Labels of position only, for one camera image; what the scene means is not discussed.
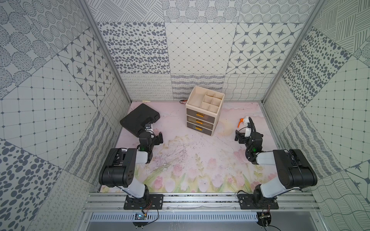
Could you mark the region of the beige desktop drawer organizer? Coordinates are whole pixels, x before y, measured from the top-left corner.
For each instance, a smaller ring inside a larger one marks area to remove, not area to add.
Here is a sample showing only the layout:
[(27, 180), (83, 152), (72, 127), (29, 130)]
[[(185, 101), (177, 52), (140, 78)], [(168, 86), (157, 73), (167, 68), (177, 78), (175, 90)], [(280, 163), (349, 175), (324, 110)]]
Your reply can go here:
[(225, 94), (221, 92), (195, 86), (186, 103), (186, 116), (188, 116), (187, 108), (189, 108), (215, 117), (214, 128), (211, 130), (211, 136), (213, 136), (219, 121), (224, 99)]

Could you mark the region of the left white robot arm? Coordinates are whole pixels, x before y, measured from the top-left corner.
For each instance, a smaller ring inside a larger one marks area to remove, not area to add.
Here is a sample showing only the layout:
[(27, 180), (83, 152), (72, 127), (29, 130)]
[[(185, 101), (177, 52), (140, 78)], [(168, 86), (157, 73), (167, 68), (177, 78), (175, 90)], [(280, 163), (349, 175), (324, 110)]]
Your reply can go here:
[(162, 143), (161, 132), (155, 135), (145, 131), (139, 135), (137, 148), (110, 149), (98, 175), (99, 183), (109, 188), (117, 187), (128, 194), (129, 201), (146, 205), (149, 203), (149, 189), (135, 178), (135, 167), (137, 164), (149, 164), (154, 146)]

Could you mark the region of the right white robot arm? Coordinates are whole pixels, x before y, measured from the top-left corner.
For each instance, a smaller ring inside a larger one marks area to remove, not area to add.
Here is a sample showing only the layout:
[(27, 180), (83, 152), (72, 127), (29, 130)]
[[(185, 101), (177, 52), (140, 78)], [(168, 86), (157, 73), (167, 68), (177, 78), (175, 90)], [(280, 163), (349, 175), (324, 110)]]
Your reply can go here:
[(276, 168), (277, 176), (267, 183), (259, 184), (253, 191), (252, 201), (262, 204), (294, 189), (315, 186), (318, 177), (299, 149), (262, 150), (263, 134), (236, 130), (235, 141), (246, 146), (246, 159), (254, 165), (269, 165)]

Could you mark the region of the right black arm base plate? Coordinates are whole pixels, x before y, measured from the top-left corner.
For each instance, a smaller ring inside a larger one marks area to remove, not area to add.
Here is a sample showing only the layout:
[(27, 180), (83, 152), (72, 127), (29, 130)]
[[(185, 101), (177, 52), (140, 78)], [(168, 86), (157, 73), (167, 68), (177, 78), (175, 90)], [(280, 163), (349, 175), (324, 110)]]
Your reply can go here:
[(251, 210), (251, 209), (264, 209), (264, 210), (276, 210), (279, 209), (279, 205), (275, 198), (260, 197), (257, 199), (255, 196), (249, 193), (238, 193), (237, 198), (239, 201), (240, 209)]

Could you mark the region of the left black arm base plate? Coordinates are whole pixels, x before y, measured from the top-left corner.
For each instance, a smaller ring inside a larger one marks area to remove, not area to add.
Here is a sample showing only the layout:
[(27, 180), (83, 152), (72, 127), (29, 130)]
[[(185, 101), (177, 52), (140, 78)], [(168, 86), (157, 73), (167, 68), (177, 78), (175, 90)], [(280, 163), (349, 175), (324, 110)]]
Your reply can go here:
[(127, 195), (123, 208), (124, 210), (162, 210), (163, 200), (163, 194), (148, 194), (139, 199)]

